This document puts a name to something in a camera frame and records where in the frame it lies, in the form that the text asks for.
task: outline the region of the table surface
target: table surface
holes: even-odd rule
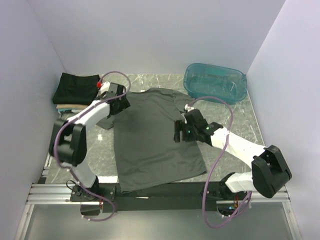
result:
[[[141,90],[148,90],[149,88],[167,88],[187,94],[183,86],[183,74],[129,74],[128,77],[132,82],[131,92],[141,92]],[[104,80],[128,86],[126,79],[116,73],[106,76]],[[199,101],[194,106],[200,109],[208,123],[214,121],[224,126],[228,125],[230,112],[223,104]],[[249,96],[232,105],[231,108],[234,115],[231,131],[248,141],[263,145],[263,139]],[[113,139],[113,129],[106,130],[99,126],[94,126],[87,134],[86,161],[93,173],[99,176],[100,181],[103,179],[101,182],[104,183],[118,182]],[[209,170],[221,150],[201,142],[198,142],[198,146],[207,170]],[[219,181],[231,172],[245,173],[250,170],[244,162],[226,152],[217,164],[210,180]],[[204,182],[207,177],[208,174],[203,174],[181,182]],[[59,168],[53,160],[45,183],[64,184],[69,179],[71,179],[70,173]]]

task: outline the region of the t-shirt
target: t-shirt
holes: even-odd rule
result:
[[[122,192],[150,188],[206,173],[195,141],[175,142],[175,120],[193,99],[179,91],[129,92],[130,107],[97,123],[114,128],[113,146]]]

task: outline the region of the folded black cloth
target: folded black cloth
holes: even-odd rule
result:
[[[53,104],[90,105],[98,94],[99,79],[99,75],[75,76],[63,72],[52,98]]]

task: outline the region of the stack of folded clothes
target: stack of folded clothes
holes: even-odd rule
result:
[[[52,98],[59,113],[78,113],[92,103],[98,94],[99,75],[75,76],[62,73]]]

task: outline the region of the shirt sleeve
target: shirt sleeve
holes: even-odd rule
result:
[[[190,97],[189,95],[176,90],[172,90],[172,97],[173,97],[173,102],[176,108],[180,111],[180,113],[183,113],[185,111],[186,104],[194,100],[194,98]]]
[[[97,122],[97,126],[103,129],[112,129],[114,127],[115,123],[115,116],[112,115],[108,118],[103,118],[100,121]]]

